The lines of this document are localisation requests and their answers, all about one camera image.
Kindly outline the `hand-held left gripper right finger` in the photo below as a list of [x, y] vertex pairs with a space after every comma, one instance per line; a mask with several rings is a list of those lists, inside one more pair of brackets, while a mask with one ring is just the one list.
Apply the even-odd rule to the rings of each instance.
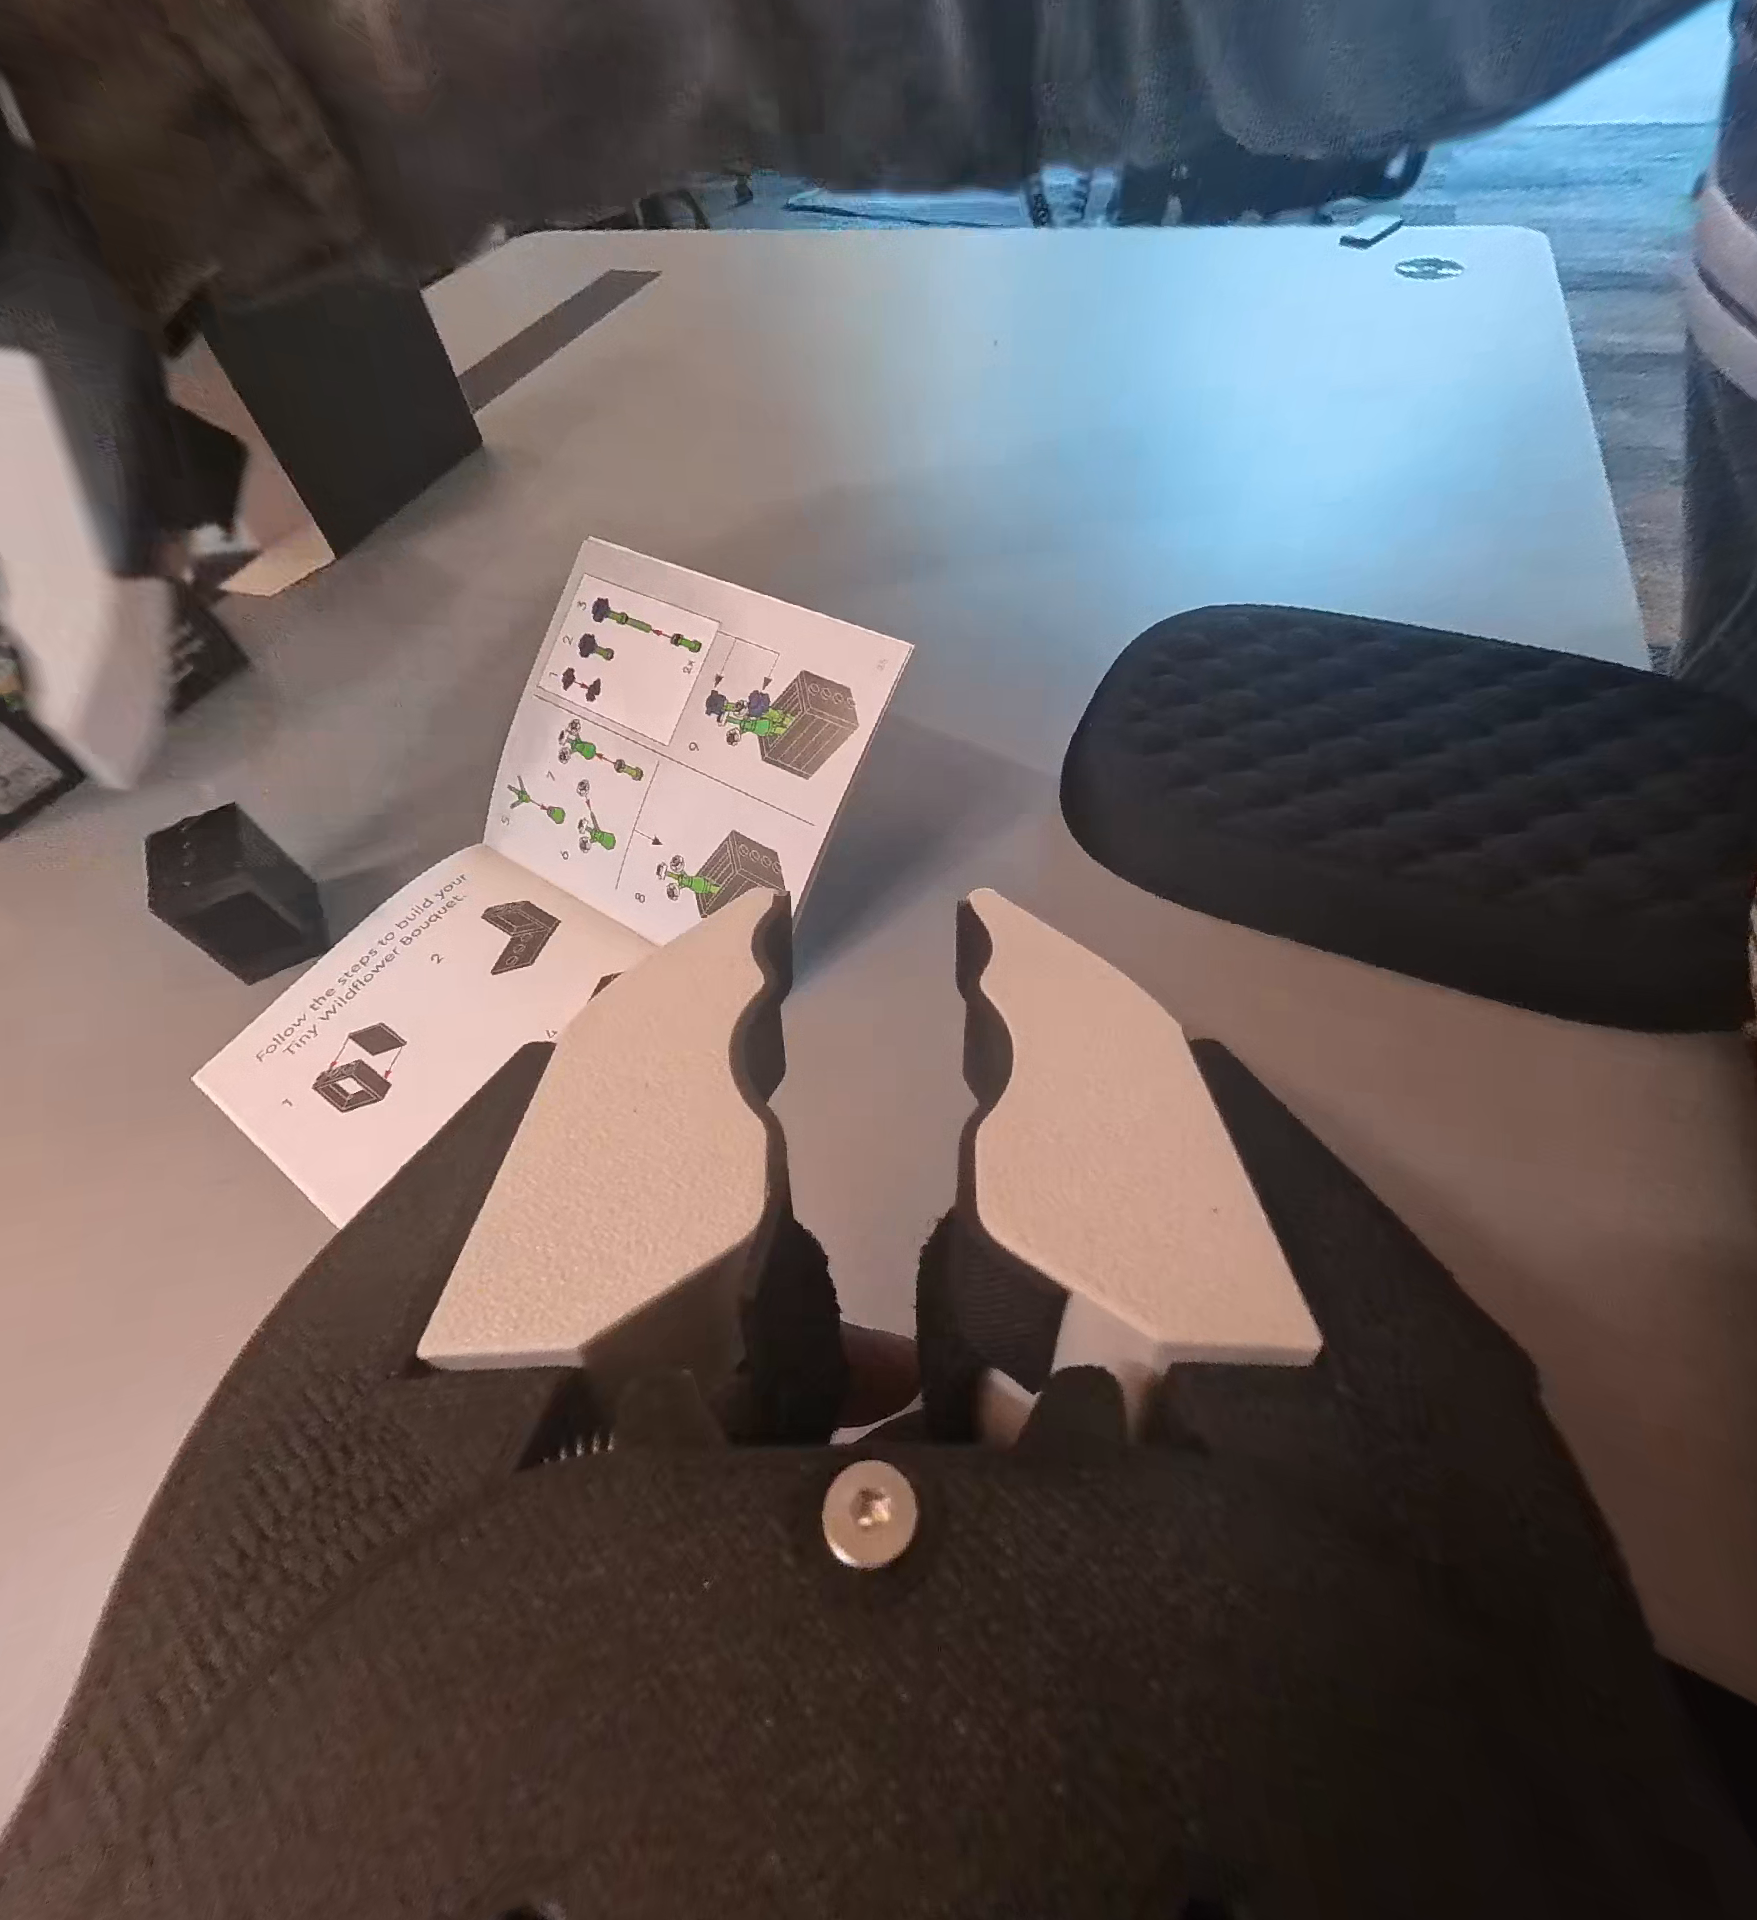
[[1173, 1014], [991, 888], [959, 904], [957, 984], [964, 1359], [991, 1381], [1313, 1365], [1323, 1332]]

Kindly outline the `person's left hand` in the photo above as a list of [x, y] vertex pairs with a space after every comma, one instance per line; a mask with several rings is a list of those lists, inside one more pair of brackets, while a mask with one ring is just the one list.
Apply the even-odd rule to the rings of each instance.
[[906, 1414], [921, 1399], [921, 1359], [906, 1334], [843, 1323], [845, 1383], [837, 1427], [877, 1428]]

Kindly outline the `small black lego box build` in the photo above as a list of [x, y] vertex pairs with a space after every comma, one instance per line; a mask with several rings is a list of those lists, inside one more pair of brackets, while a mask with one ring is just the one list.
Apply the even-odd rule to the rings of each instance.
[[234, 802], [151, 833], [144, 875], [148, 913], [242, 984], [330, 947], [316, 883]]

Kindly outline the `lego instruction booklet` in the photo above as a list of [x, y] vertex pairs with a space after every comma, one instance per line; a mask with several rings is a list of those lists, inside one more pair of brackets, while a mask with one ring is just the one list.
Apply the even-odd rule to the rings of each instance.
[[347, 1225], [603, 983], [750, 893], [804, 901], [913, 655], [584, 540], [481, 841], [344, 932], [195, 1086]]

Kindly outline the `black office chair base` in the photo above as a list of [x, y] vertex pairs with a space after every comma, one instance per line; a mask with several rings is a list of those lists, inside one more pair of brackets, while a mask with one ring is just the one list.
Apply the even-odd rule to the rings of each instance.
[[1168, 164], [1119, 168], [1102, 207], [1093, 205], [1090, 175], [1077, 181], [1077, 198], [1062, 205], [1052, 205], [1034, 177], [1026, 185], [1026, 212], [1037, 229], [1230, 229], [1292, 218], [1325, 226], [1345, 207], [1372, 209], [1405, 198], [1428, 155], [1407, 147], [1387, 156], [1266, 156], [1220, 138]]

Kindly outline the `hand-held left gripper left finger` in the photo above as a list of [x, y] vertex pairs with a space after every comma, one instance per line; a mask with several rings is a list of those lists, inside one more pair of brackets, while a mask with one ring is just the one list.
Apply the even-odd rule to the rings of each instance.
[[753, 888], [618, 974], [563, 1031], [417, 1356], [722, 1381], [790, 1208], [793, 913]]

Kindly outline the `dark grey power cube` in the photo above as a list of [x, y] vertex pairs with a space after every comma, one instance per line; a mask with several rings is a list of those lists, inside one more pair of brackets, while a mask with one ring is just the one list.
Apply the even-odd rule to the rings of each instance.
[[206, 300], [201, 332], [337, 560], [482, 449], [409, 287], [352, 276], [259, 304]]

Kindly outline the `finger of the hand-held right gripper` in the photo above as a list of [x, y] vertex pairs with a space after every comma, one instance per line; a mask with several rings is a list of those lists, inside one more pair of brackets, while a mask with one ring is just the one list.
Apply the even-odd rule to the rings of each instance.
[[171, 589], [122, 578], [37, 361], [0, 349], [0, 628], [32, 721], [105, 789], [134, 789], [167, 733]]

